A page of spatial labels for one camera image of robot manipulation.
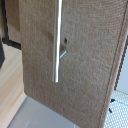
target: wooden floor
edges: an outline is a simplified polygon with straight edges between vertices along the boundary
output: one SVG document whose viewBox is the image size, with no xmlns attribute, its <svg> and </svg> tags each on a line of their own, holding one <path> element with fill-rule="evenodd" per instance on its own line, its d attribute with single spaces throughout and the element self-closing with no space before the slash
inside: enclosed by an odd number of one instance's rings
<svg viewBox="0 0 128 128">
<path fill-rule="evenodd" d="M 7 128 L 26 95 L 23 90 L 22 53 L 3 45 L 5 61 L 0 69 L 0 128 Z"/>
</svg>

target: wall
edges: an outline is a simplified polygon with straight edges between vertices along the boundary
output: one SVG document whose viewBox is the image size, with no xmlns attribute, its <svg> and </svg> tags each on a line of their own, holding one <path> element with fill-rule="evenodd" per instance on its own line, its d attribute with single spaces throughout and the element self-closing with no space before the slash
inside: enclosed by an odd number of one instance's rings
<svg viewBox="0 0 128 128">
<path fill-rule="evenodd" d="M 12 41 L 21 43 L 19 0 L 5 0 L 5 7 L 6 7 L 9 38 Z"/>
<path fill-rule="evenodd" d="M 128 94 L 128 49 L 126 50 L 116 90 Z"/>
</svg>

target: white floor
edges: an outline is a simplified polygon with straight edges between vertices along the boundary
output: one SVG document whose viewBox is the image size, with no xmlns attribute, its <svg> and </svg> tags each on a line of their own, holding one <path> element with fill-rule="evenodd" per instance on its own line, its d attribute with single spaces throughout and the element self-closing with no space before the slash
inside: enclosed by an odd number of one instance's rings
<svg viewBox="0 0 128 128">
<path fill-rule="evenodd" d="M 27 97 L 8 128 L 79 128 L 61 115 Z"/>
<path fill-rule="evenodd" d="M 128 128 L 128 95 L 114 91 L 105 128 Z M 8 128 L 79 128 L 61 115 L 27 97 Z"/>
</svg>

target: white wall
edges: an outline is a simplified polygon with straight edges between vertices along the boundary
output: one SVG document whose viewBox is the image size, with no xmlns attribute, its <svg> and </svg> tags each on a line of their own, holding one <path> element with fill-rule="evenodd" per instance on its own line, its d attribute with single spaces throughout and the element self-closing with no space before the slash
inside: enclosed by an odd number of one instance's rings
<svg viewBox="0 0 128 128">
<path fill-rule="evenodd" d="M 128 94 L 128 48 L 125 54 L 116 90 Z"/>
</svg>

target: door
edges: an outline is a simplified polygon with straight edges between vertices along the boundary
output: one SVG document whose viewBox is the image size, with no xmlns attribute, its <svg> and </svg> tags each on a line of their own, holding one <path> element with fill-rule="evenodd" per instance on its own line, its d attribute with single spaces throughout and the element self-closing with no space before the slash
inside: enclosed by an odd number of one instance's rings
<svg viewBox="0 0 128 128">
<path fill-rule="evenodd" d="M 52 81 L 56 0 L 20 0 L 25 93 L 81 128 L 104 126 L 127 31 L 127 0 L 64 0 Z"/>
</svg>

